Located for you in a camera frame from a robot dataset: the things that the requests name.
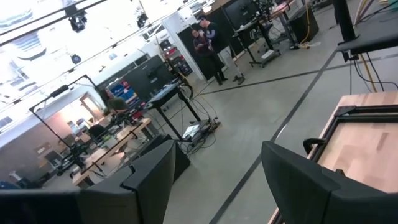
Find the person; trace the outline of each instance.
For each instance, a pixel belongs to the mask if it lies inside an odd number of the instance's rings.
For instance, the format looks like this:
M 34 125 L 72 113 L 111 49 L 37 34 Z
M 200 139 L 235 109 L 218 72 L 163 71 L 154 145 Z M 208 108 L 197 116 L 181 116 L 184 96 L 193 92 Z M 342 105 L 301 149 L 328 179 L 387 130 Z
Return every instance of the person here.
M 129 105 L 123 98 L 114 97 L 110 90 L 106 89 L 106 104 L 113 114 L 124 113 L 129 110 Z
M 202 30 L 192 30 L 192 36 L 194 37 L 193 46 L 201 57 L 206 57 L 216 68 L 215 78 L 219 85 L 222 85 L 224 81 L 228 80 L 225 78 L 222 68 L 224 64 L 221 62 L 217 54 L 211 48 L 208 39 L 205 37 L 205 33 Z
M 210 40 L 210 45 L 213 48 L 214 52 L 216 52 L 220 58 L 224 61 L 226 66 L 233 70 L 235 73 L 235 77 L 233 81 L 238 81 L 238 85 L 242 84 L 244 81 L 243 74 L 236 66 L 232 55 L 231 49 L 228 44 L 228 41 L 225 41 L 226 38 L 223 37 L 222 33 L 220 32 L 217 24 L 214 22 L 210 22 L 206 19 L 206 17 L 200 17 L 199 25 L 206 29 L 206 38 Z

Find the black monitor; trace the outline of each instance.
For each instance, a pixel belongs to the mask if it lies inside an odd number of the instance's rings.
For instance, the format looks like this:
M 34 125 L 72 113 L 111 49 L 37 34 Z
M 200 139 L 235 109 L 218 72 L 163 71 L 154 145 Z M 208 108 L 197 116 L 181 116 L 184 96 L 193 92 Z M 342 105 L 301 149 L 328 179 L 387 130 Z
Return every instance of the black monitor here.
M 130 84 L 134 92 L 143 101 L 148 101 L 156 95 L 162 87 L 174 79 L 162 59 L 156 55 L 131 70 L 123 79 Z
M 251 0 L 232 0 L 223 9 L 235 30 L 253 20 L 257 12 L 257 7 Z

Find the green shirt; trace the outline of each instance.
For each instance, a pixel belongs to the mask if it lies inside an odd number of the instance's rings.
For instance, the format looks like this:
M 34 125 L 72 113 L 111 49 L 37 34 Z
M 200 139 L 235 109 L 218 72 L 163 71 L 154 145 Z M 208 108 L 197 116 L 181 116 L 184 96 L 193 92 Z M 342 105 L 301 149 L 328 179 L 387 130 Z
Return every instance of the green shirt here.
M 129 105 L 124 101 L 123 98 L 112 98 L 108 100 L 108 107 L 115 110 L 126 110 L 129 109 Z

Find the table leg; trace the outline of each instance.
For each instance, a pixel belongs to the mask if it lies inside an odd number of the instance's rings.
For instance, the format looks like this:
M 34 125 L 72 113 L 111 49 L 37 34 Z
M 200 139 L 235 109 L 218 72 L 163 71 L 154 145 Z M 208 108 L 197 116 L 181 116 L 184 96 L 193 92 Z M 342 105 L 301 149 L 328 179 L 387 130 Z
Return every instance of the table leg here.
M 263 26 L 259 21 L 257 21 L 257 26 L 259 27 L 260 32 L 261 32 L 263 38 L 266 40 L 266 43 L 267 43 L 267 45 L 268 45 L 268 48 L 269 48 L 270 50 L 274 50 L 274 46 L 272 46 L 272 41 L 270 40 L 270 38 L 269 38 L 269 36 L 268 36 L 268 34 L 267 34 L 267 31 L 266 31 L 266 29 L 264 28 L 264 26 Z
M 197 121 L 201 121 L 199 115 L 195 112 L 195 110 L 192 108 L 191 104 L 189 103 L 189 101 L 186 99 L 186 97 L 182 94 L 182 92 L 179 90 L 178 91 L 178 96 L 180 97 L 180 99 L 182 101 L 184 101 L 184 103 L 186 104 L 186 106 L 188 107 L 188 109 L 191 111 L 191 113 L 193 114 L 193 116 L 195 117 L 195 119 Z
M 154 124 L 152 124 L 152 122 L 149 123 L 146 127 L 149 129 L 149 131 L 151 131 L 151 133 L 153 135 L 159 134 L 159 131 L 155 128 L 155 126 L 154 126 Z
M 153 138 L 152 135 L 150 134 L 150 132 L 146 129 L 146 127 L 145 127 L 145 128 L 142 128 L 141 131 L 142 131 L 142 133 L 145 134 L 145 136 L 146 136 L 148 139 L 152 139 L 152 138 Z
M 251 64 L 257 64 L 258 62 L 256 61 L 256 59 L 254 58 L 253 54 L 251 53 L 249 46 L 247 46 L 247 45 L 243 42 L 243 40 L 242 40 L 240 34 L 238 35 L 238 39 L 239 39 L 240 43 L 242 44 L 242 46 L 243 46 L 243 47 L 246 49 L 246 51 L 249 53 L 250 58 L 251 58 L 251 60 L 252 60 L 252 63 L 251 63 Z
M 292 44 L 295 44 L 294 38 L 292 36 L 292 32 L 290 31 L 290 24 L 288 23 L 289 17 L 287 16 L 286 12 L 283 12 L 281 16 L 279 16 L 279 19 L 282 23 L 282 26 L 284 27 L 286 31 L 286 35 L 289 38 L 290 42 Z
M 173 126 L 173 124 L 170 122 L 170 120 L 166 117 L 166 115 L 163 113 L 162 108 L 160 107 L 156 107 L 156 110 L 160 113 L 160 115 L 163 117 L 164 121 L 168 124 L 168 126 L 172 129 L 172 131 L 174 132 L 174 134 L 178 137 L 178 139 L 180 141 L 183 141 L 182 136 L 180 135 L 180 133 L 178 133 L 178 131 L 175 129 L 175 127 Z
M 93 185 L 94 185 L 94 182 L 93 182 L 89 177 L 84 178 L 84 179 L 78 184 L 79 188 L 81 188 L 81 189 L 87 189 L 88 187 L 91 187 L 91 186 L 93 186 Z

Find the concrete floor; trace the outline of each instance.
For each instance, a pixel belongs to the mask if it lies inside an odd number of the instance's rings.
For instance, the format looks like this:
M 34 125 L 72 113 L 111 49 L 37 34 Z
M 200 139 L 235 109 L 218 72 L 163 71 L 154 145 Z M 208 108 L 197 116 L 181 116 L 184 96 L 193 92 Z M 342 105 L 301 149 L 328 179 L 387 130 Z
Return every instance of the concrete floor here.
M 349 0 L 348 4 L 354 13 L 359 0 Z M 192 165 L 174 184 L 165 224 L 268 222 L 275 202 L 261 164 L 252 167 L 260 154 L 261 143 L 273 138 L 277 144 L 304 156 L 302 141 L 318 137 L 340 97 L 349 94 L 349 64 L 344 63 L 341 54 L 331 57 L 342 40 L 339 27 L 330 29 L 335 23 L 333 10 L 320 9 L 315 15 L 320 31 L 311 43 L 320 42 L 320 45 L 283 52 L 265 68 L 251 68 L 248 55 L 243 55 L 238 65 L 246 81 L 239 88 L 232 88 L 236 84 L 231 80 L 218 86 L 217 82 L 206 83 L 190 76 L 196 91 L 201 93 L 195 94 L 195 100 L 211 116 L 217 115 L 223 125 L 208 138 L 205 146 L 214 140 L 215 143 L 192 155 Z M 398 82 L 396 53 L 398 48 L 370 54 L 383 81 Z M 328 69 L 319 73 L 327 61 Z M 226 76 L 232 79 L 233 74 L 227 70 Z M 384 87 L 386 91 L 396 91 L 393 85 Z M 352 91 L 353 94 L 369 92 L 354 69 Z M 165 114 L 182 133 L 189 121 L 194 120 L 193 116 L 178 99 L 171 100 L 169 107 Z M 206 119 L 207 115 L 198 113 Z M 166 133 L 173 134 L 157 113 L 150 114 L 157 120 L 154 121 L 157 127 L 160 125 Z M 241 182 L 242 187 L 236 188 L 250 167 L 252 174 L 247 175 L 246 182 Z M 229 198 L 230 203 L 224 203 L 234 189 L 238 190 Z M 223 204 L 225 209 L 220 213 Z

